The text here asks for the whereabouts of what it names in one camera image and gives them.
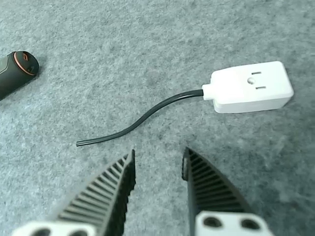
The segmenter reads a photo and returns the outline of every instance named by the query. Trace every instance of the flashlight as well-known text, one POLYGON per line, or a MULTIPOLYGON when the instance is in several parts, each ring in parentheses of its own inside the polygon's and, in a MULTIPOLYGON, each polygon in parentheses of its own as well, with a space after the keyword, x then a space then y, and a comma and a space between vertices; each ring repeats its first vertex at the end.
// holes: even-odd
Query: flashlight
POLYGON ((0 100, 30 82, 38 73, 36 58, 28 52, 12 52, 0 59, 0 100))

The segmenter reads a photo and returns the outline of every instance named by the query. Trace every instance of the orange ring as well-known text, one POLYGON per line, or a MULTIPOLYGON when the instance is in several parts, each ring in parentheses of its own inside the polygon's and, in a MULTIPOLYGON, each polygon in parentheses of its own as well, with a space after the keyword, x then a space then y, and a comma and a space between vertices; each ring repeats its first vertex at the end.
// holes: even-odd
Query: orange ring
POLYGON ((28 75, 35 75, 35 74, 32 74, 30 72, 28 72, 26 69, 24 69, 21 64, 18 62, 18 59, 16 58, 16 52, 13 54, 13 57, 14 57, 14 60, 15 62, 17 63, 17 65, 21 68, 21 70, 23 70, 25 73, 27 73, 28 75))

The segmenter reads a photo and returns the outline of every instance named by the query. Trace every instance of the gray carpet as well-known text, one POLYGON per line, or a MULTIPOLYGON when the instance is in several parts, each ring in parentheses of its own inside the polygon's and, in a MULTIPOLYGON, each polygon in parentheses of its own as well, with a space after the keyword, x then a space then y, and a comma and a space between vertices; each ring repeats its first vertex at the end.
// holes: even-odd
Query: gray carpet
POLYGON ((315 1, 1 0, 0 55, 26 50, 36 80, 0 102, 0 234, 45 219, 107 162, 136 151, 126 236, 188 236, 186 146, 240 189, 277 236, 315 229, 315 1), (153 105, 215 70, 280 60, 295 96, 282 109, 217 114, 184 100, 132 133, 153 105))

